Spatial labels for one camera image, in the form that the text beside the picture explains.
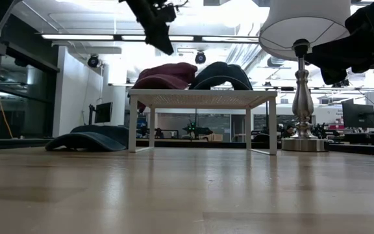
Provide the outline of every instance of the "white wall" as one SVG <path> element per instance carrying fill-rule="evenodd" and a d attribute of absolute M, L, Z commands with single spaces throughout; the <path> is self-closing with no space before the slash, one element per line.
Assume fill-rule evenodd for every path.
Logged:
<path fill-rule="evenodd" d="M 127 68 L 117 57 L 113 64 L 105 64 L 103 70 L 102 102 L 112 102 L 110 123 L 106 125 L 123 125 L 125 119 L 125 102 L 128 99 L 124 86 L 109 86 L 108 84 L 125 84 Z"/>
<path fill-rule="evenodd" d="M 69 133 L 84 122 L 88 123 L 89 104 L 99 103 L 103 84 L 103 78 L 71 56 L 65 46 L 58 49 L 58 68 L 54 137 Z"/>

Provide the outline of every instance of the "desk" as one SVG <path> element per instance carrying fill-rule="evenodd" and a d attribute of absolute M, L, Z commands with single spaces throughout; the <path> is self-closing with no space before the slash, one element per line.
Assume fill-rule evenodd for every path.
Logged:
<path fill-rule="evenodd" d="M 344 140 L 350 144 L 371 144 L 374 146 L 374 133 L 346 133 Z"/>
<path fill-rule="evenodd" d="M 131 110 L 129 117 L 129 152 L 136 153 L 154 147 L 155 138 L 149 137 L 149 147 L 136 149 L 136 118 L 138 101 L 151 109 L 150 133 L 155 128 L 157 108 L 178 109 L 244 109 L 246 110 L 246 149 L 270 155 L 277 154 L 276 91 L 233 90 L 129 90 Z M 251 149 L 251 109 L 269 103 L 269 153 Z"/>

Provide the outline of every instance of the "ceiling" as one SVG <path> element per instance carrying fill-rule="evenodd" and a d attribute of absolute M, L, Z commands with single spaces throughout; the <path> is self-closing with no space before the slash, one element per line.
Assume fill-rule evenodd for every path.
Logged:
<path fill-rule="evenodd" d="M 175 4 L 184 0 L 169 0 Z M 170 34 L 176 35 L 244 35 L 257 36 L 265 22 L 269 7 L 266 0 L 189 0 L 180 8 L 177 19 L 170 25 Z M 359 6 L 352 6 L 352 13 Z M 128 5 L 117 0 L 24 0 L 16 5 L 13 14 L 41 33 L 70 34 L 143 34 L 143 29 Z M 197 51 L 204 51 L 203 69 L 215 61 L 239 64 L 254 84 L 266 81 L 274 86 L 295 86 L 296 62 L 286 61 L 280 67 L 268 66 L 266 54 L 258 45 L 174 43 L 176 53 L 167 56 L 141 42 L 74 42 L 66 44 L 69 51 L 84 62 L 90 53 L 100 55 L 108 62 L 107 54 L 121 53 L 132 82 L 145 68 L 167 62 L 194 64 Z M 320 70 L 311 65 L 310 86 L 323 86 Z M 353 86 L 373 84 L 370 75 L 351 74 Z"/>

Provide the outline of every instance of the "wooden floor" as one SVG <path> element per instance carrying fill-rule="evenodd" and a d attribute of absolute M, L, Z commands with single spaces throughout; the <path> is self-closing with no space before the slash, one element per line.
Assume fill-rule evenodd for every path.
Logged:
<path fill-rule="evenodd" d="M 374 233 L 374 157 L 0 151 L 0 234 Z"/>

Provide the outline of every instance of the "white lamp shade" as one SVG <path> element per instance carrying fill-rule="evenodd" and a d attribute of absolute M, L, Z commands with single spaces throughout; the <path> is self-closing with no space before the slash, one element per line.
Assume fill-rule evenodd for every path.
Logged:
<path fill-rule="evenodd" d="M 350 0 L 271 0 L 259 42 L 274 57 L 297 60 L 292 46 L 306 39 L 316 46 L 349 36 L 344 27 Z"/>

